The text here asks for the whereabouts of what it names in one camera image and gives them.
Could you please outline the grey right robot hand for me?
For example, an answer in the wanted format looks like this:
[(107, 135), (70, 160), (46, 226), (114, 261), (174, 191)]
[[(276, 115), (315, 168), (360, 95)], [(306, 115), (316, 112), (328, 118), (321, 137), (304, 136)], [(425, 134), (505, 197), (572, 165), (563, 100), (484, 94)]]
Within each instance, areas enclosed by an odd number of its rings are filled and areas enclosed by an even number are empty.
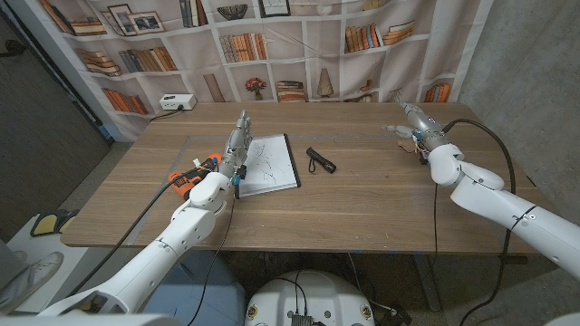
[(394, 132), (402, 139), (414, 139), (428, 151), (450, 143), (443, 127), (419, 106), (408, 102), (400, 102), (400, 105), (410, 126), (385, 124), (381, 125), (381, 129)]

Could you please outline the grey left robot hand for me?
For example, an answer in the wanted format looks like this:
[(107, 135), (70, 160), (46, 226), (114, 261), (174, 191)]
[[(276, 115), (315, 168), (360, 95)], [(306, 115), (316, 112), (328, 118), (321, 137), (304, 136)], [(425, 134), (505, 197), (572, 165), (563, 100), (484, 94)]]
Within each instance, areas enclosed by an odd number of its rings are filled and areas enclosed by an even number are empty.
[(245, 110), (241, 110), (237, 125), (226, 142), (218, 172), (226, 177), (233, 177), (237, 169), (245, 163), (251, 142), (251, 119)]

